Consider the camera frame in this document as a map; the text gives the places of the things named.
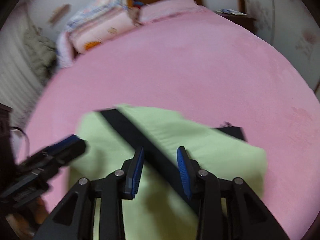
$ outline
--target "orange pattern on blanket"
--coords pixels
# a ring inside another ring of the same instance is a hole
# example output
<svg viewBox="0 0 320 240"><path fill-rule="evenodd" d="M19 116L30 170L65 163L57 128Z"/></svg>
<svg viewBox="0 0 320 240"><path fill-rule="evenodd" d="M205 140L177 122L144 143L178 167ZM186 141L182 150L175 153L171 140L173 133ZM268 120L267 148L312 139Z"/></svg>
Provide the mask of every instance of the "orange pattern on blanket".
<svg viewBox="0 0 320 240"><path fill-rule="evenodd" d="M85 50L89 50L97 45L101 44L100 41L91 41L91 42L87 42L85 45L84 45L84 49Z"/></svg>

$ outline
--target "black strap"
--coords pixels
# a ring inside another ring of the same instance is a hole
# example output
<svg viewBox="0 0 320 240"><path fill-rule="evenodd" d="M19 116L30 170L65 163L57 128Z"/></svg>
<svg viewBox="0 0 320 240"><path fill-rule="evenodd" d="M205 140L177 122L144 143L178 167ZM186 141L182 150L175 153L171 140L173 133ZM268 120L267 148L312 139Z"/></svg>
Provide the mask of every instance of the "black strap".
<svg viewBox="0 0 320 240"><path fill-rule="evenodd" d="M116 109L100 112L115 131L133 148L143 147L145 160L167 181L198 215L199 201L188 200L182 187L178 168L123 114Z"/></svg>

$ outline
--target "pillow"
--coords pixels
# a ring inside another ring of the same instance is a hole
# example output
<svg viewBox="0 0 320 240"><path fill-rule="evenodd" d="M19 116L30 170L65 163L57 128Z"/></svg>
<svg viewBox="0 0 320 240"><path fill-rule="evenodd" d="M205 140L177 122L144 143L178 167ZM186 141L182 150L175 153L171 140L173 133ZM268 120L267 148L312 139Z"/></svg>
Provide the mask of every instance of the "pillow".
<svg viewBox="0 0 320 240"><path fill-rule="evenodd" d="M110 40L119 34L136 27L133 16L126 10L121 10L111 18L99 18L94 24L83 26L80 31L70 35L70 41L79 53L85 54L89 49Z"/></svg>
<svg viewBox="0 0 320 240"><path fill-rule="evenodd" d="M168 16L197 11L202 11L202 8L193 0L162 0L141 7L140 22L147 24Z"/></svg>

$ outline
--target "bed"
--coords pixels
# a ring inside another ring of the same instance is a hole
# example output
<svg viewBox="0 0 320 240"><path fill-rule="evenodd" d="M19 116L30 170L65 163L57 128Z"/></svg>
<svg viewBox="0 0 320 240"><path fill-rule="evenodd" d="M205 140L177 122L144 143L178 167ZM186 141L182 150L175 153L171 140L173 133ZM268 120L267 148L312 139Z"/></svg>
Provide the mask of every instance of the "bed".
<svg viewBox="0 0 320 240"><path fill-rule="evenodd" d="M290 239L301 239L318 215L319 102L279 52L244 28L205 10L80 55L39 100L26 129L31 152L74 133L83 114L121 103L179 111L210 127L243 127L248 142L267 152L262 200ZM52 180L49 210L67 182L68 169Z"/></svg>

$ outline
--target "light green fabric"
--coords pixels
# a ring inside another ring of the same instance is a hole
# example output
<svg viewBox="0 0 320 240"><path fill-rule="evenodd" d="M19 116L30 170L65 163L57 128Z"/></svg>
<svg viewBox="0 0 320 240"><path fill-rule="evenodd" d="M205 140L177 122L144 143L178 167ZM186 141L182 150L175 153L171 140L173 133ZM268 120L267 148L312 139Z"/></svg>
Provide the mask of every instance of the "light green fabric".
<svg viewBox="0 0 320 240"><path fill-rule="evenodd" d="M241 140L185 120L179 113L151 107L121 105L119 111L131 120L177 165L176 154L184 146L200 166L219 178L242 177L261 197L267 168L264 150ZM134 150L98 112L86 114L78 136L89 147L71 165L70 183L82 176L106 177L132 158ZM124 225L129 240L195 239L197 217L183 200L148 166L144 166L136 199L123 201ZM99 214L96 212L95 225ZM98 239L95 227L94 239Z"/></svg>

